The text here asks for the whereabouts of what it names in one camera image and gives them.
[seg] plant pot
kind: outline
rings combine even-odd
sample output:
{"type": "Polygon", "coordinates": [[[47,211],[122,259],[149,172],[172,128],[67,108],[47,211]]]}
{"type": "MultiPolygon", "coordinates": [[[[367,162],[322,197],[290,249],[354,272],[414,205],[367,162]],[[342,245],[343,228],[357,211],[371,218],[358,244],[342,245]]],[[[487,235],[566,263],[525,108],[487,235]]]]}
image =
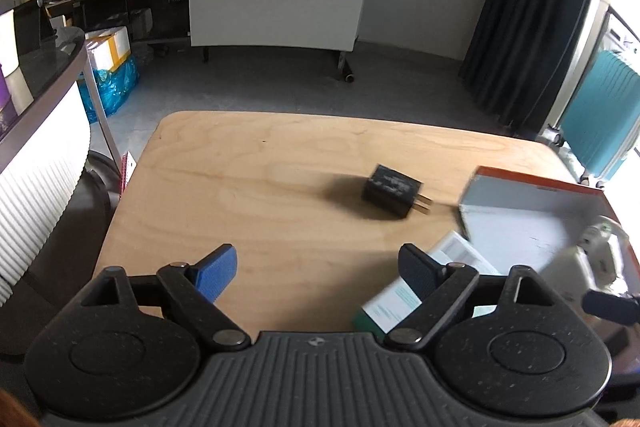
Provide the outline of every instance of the plant pot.
{"type": "Polygon", "coordinates": [[[13,9],[0,15],[0,65],[4,76],[9,76],[18,68],[13,9]]]}

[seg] concrete floor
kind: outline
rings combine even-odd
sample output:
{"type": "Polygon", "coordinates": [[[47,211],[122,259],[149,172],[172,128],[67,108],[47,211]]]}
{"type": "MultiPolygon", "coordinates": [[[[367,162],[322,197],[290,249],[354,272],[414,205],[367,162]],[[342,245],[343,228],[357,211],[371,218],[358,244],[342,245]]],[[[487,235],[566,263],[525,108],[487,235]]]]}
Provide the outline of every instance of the concrete floor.
{"type": "MultiPolygon", "coordinates": [[[[139,158],[159,121],[181,110],[296,112],[394,120],[503,134],[473,103],[448,58],[359,43],[353,84],[335,80],[329,52],[291,48],[172,49],[140,68],[140,83],[109,118],[121,152],[139,158]]],[[[107,153],[97,124],[92,149],[107,153]]]]}

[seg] wooden table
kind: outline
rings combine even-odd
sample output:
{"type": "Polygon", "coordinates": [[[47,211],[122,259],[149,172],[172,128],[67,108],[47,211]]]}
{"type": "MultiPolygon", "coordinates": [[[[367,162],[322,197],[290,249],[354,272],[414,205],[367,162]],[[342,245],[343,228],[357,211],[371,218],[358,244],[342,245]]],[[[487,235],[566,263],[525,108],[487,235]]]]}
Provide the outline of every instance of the wooden table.
{"type": "Polygon", "coordinates": [[[535,142],[389,121],[298,114],[179,112],[149,140],[97,271],[130,275],[194,263],[222,243],[238,275],[216,304],[241,328],[349,330],[359,306],[398,277],[398,250],[429,250],[458,229],[479,165],[572,181],[535,142]],[[384,164],[424,183],[433,213],[395,220],[360,199],[384,164]]]}

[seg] blue plastic bag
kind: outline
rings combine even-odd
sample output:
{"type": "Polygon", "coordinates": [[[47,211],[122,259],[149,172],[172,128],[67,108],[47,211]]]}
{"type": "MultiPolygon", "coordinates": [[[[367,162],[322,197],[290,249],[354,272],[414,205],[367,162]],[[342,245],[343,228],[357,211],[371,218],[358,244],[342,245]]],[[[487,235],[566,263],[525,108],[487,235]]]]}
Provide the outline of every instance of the blue plastic bag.
{"type": "MultiPolygon", "coordinates": [[[[136,67],[136,59],[133,55],[125,60],[122,65],[113,73],[107,70],[94,70],[95,82],[98,84],[98,93],[102,106],[107,116],[111,116],[129,98],[129,93],[136,87],[140,73],[136,67]]],[[[89,90],[84,83],[84,76],[80,75],[81,82],[78,82],[82,105],[90,123],[98,121],[95,116],[94,104],[91,102],[89,90]]]]}

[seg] table leg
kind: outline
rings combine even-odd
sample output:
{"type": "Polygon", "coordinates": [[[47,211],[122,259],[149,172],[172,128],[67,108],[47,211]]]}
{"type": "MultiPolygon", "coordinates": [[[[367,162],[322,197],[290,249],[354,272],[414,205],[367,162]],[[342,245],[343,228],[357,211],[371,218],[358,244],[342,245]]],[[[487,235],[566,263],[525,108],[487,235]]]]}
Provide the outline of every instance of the table leg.
{"type": "Polygon", "coordinates": [[[344,80],[348,84],[351,84],[355,80],[353,71],[347,62],[347,52],[338,52],[338,74],[340,79],[344,80]]]}
{"type": "Polygon", "coordinates": [[[100,100],[100,94],[98,93],[98,86],[95,83],[94,70],[91,67],[91,63],[87,59],[86,64],[84,65],[84,83],[86,84],[86,88],[89,91],[89,96],[91,97],[91,102],[94,104],[95,116],[98,118],[98,123],[100,123],[100,129],[102,130],[102,135],[104,136],[105,142],[107,142],[107,147],[109,148],[109,152],[111,153],[111,157],[118,168],[118,172],[122,174],[120,171],[120,163],[122,161],[122,157],[118,152],[118,147],[116,146],[116,142],[113,139],[113,135],[111,134],[111,129],[109,128],[109,123],[107,122],[107,115],[104,113],[104,108],[102,107],[102,101],[100,100]]]}

